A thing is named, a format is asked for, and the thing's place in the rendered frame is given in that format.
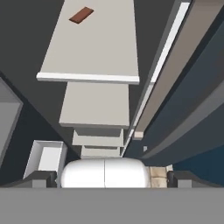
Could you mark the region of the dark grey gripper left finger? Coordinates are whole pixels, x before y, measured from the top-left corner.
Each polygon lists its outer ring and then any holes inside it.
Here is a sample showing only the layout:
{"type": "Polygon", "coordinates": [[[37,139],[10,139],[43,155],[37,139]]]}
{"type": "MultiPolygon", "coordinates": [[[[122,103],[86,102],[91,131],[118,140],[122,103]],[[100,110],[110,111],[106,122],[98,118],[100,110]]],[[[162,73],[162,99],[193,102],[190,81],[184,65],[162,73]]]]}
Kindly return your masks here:
{"type": "Polygon", "coordinates": [[[34,171],[18,181],[0,185],[0,188],[56,188],[56,171],[34,171]]]}

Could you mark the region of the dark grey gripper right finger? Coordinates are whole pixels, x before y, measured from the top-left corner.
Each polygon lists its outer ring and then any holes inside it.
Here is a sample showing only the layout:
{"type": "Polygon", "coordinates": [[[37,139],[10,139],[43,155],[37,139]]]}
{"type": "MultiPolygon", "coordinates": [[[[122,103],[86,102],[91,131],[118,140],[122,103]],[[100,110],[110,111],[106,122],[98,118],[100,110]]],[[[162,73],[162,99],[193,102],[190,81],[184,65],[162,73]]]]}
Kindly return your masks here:
{"type": "Polygon", "coordinates": [[[221,187],[221,185],[201,179],[189,171],[168,171],[167,186],[176,188],[221,187]]]}

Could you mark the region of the white open box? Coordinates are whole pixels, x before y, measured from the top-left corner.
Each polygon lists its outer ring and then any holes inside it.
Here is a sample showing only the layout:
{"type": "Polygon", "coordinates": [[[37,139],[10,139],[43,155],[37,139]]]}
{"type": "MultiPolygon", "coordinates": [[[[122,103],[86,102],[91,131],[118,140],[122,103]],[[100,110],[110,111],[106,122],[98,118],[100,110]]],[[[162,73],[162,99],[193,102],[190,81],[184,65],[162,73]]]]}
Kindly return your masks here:
{"type": "Polygon", "coordinates": [[[60,178],[66,156],[67,146],[64,142],[34,140],[24,177],[28,177],[35,171],[55,171],[60,178]]]}

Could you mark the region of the large grey counter cabinet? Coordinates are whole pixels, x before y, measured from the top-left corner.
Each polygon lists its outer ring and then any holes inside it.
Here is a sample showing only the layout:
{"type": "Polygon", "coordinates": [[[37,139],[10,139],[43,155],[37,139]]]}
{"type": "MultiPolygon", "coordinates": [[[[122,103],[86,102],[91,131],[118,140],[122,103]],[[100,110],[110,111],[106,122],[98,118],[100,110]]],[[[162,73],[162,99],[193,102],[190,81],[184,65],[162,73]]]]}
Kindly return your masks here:
{"type": "Polygon", "coordinates": [[[66,127],[127,129],[129,86],[68,82],[59,123],[66,127]]]}

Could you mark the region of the light grey dining counter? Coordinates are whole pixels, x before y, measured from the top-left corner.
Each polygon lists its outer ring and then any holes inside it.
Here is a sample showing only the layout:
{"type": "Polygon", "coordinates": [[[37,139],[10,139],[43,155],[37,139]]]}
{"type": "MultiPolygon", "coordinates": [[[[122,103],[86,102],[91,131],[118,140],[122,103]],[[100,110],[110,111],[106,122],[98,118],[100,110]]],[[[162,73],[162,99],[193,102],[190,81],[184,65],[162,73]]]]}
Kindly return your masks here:
{"type": "Polygon", "coordinates": [[[134,1],[65,0],[37,79],[138,84],[134,1]],[[71,22],[84,7],[94,12],[71,22]]]}

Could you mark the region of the long grey curved bar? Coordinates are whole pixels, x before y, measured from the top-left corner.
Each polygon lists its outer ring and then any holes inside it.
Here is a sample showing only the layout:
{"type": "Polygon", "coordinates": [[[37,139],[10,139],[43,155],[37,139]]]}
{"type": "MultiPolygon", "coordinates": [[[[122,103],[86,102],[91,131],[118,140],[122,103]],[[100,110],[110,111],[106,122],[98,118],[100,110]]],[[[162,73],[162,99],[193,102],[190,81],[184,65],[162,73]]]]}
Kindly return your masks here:
{"type": "Polygon", "coordinates": [[[150,158],[175,143],[223,103],[224,81],[162,143],[144,154],[143,158],[150,158]]]}

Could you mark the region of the white rounded object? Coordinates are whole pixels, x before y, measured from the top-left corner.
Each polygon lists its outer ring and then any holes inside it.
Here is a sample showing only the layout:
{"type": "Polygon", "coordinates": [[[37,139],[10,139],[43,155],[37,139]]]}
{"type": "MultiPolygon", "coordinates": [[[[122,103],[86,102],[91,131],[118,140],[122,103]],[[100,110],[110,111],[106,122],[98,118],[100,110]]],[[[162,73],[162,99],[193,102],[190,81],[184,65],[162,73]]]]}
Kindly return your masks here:
{"type": "Polygon", "coordinates": [[[148,184],[147,168],[132,158],[76,160],[61,175],[62,188],[146,188],[148,184]]]}

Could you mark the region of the grey stool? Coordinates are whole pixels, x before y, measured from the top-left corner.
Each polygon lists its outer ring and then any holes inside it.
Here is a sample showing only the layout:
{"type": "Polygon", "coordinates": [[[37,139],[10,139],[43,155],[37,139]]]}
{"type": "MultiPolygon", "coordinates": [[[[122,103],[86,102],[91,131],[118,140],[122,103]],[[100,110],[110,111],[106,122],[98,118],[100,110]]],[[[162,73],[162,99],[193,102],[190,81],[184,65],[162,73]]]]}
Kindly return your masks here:
{"type": "Polygon", "coordinates": [[[86,146],[123,146],[123,129],[83,129],[73,132],[73,145],[86,146]]]}
{"type": "Polygon", "coordinates": [[[81,148],[81,158],[119,158],[120,148],[119,147],[94,147],[94,146],[83,146],[81,148]]]}

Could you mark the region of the grey flat panel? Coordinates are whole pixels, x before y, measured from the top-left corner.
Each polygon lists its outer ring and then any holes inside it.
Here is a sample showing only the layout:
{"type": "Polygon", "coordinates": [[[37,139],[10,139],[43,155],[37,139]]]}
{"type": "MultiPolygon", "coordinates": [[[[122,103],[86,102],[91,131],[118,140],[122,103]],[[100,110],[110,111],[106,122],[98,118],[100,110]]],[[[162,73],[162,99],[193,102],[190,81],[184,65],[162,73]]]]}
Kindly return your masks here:
{"type": "Polygon", "coordinates": [[[22,107],[23,103],[0,78],[0,166],[4,160],[22,107]]]}

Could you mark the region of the dark blue cabinet run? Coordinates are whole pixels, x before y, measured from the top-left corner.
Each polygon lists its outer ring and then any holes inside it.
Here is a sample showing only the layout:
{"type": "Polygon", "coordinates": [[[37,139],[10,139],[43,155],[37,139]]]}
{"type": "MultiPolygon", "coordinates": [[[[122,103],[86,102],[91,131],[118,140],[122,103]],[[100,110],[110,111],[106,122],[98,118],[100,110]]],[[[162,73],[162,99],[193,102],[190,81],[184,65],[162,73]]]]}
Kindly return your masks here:
{"type": "Polygon", "coordinates": [[[143,155],[161,144],[224,81],[224,10],[206,32],[170,93],[146,129],[124,153],[147,166],[172,165],[224,186],[224,103],[158,154],[143,155]]]}

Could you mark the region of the brown rectangular block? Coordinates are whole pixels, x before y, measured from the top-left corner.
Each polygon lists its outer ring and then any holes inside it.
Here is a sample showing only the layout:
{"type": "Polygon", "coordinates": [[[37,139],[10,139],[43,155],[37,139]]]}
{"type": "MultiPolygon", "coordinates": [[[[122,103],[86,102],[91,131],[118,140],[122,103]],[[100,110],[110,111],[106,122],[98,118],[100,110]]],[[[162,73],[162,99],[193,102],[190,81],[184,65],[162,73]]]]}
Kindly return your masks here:
{"type": "Polygon", "coordinates": [[[76,24],[81,23],[84,19],[86,19],[89,15],[91,15],[94,12],[93,9],[90,9],[88,7],[82,8],[80,11],[78,11],[75,15],[69,18],[71,22],[74,22],[76,24]]]}

